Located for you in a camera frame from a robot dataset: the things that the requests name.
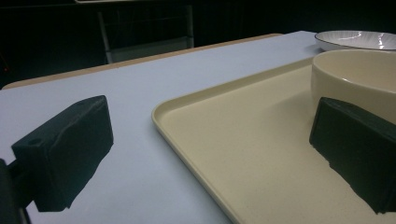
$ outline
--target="bowl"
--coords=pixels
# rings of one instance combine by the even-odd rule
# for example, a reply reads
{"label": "bowl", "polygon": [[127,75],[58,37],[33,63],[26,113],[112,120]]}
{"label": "bowl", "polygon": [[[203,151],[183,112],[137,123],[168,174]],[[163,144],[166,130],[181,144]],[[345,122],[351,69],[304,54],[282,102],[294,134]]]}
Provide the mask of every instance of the bowl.
{"label": "bowl", "polygon": [[396,35],[370,31],[327,31],[315,35],[324,50],[376,49],[396,50]]}
{"label": "bowl", "polygon": [[339,49],[313,58],[311,94],[357,105],[396,124],[396,52]]}

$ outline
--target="wooden table edge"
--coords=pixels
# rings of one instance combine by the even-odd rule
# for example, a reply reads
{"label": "wooden table edge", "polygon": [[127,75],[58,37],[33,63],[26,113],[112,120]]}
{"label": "wooden table edge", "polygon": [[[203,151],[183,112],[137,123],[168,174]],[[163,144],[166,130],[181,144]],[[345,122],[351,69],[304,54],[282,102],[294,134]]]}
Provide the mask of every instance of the wooden table edge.
{"label": "wooden table edge", "polygon": [[253,37],[249,37],[249,38],[218,43],[218,44],[214,44],[214,45],[202,46],[199,48],[183,49],[183,50],[173,51],[173,52],[169,52],[169,53],[128,60],[128,61],[119,62],[119,63],[110,63],[110,64],[95,66],[95,67],[91,67],[91,68],[84,68],[84,69],[71,71],[71,72],[65,72],[65,73],[61,73],[61,74],[49,75],[49,76],[44,76],[44,77],[35,77],[35,78],[30,78],[30,79],[25,79],[25,80],[9,83],[6,86],[4,86],[2,88],[2,90],[7,90],[7,89],[11,89],[11,88],[16,88],[16,87],[22,87],[22,86],[27,86],[27,85],[33,85],[36,83],[47,82],[47,81],[52,81],[52,80],[57,80],[57,79],[62,79],[62,78],[67,78],[67,77],[76,77],[76,76],[100,72],[100,71],[104,71],[104,70],[108,70],[108,69],[119,68],[119,67],[123,67],[123,66],[127,66],[127,65],[132,65],[132,64],[137,64],[137,63],[145,63],[145,62],[150,62],[150,61],[154,61],[154,60],[158,60],[158,59],[162,59],[162,58],[173,57],[173,56],[177,56],[180,54],[195,52],[198,50],[213,49],[213,48],[223,47],[223,46],[232,45],[232,44],[238,44],[238,43],[244,43],[244,42],[248,42],[248,41],[264,39],[264,38],[273,37],[273,36],[277,36],[277,35],[282,35],[282,34],[258,35],[258,36],[253,36]]}

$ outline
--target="dark background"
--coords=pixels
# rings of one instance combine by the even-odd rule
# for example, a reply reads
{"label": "dark background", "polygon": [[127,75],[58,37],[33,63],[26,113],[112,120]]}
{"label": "dark background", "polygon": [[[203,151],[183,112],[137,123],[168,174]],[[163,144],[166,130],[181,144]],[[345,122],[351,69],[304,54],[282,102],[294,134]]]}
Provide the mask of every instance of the dark background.
{"label": "dark background", "polygon": [[379,2],[348,5],[137,1],[79,5],[72,0],[3,1],[0,88],[17,80],[106,64],[99,11],[107,24],[110,47],[122,48],[185,35],[186,4],[192,4],[195,47],[296,31],[365,30],[396,34],[396,13],[391,6]]}

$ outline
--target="white table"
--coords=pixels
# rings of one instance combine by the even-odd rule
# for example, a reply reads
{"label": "white table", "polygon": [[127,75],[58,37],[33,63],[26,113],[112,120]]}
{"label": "white table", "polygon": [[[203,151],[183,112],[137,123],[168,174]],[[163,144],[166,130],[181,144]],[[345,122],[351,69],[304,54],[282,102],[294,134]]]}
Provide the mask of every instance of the white table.
{"label": "white table", "polygon": [[315,33],[296,32],[205,49],[0,91],[0,158],[11,145],[71,104],[108,100],[114,145],[70,209],[28,213],[35,223],[229,223],[230,220],[157,132],[163,101],[310,58]]}

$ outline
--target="table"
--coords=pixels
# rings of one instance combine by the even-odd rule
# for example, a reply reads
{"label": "table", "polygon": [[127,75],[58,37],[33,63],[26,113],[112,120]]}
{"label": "table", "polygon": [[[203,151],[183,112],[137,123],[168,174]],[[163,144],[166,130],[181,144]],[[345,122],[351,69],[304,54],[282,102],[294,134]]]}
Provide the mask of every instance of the table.
{"label": "table", "polygon": [[70,209],[38,213],[31,203],[32,222],[230,223],[156,131],[151,112],[168,99],[313,57],[321,52],[314,35],[300,31],[111,64],[0,91],[0,158],[6,163],[15,159],[13,143],[69,105],[95,95],[108,100],[114,146]]}

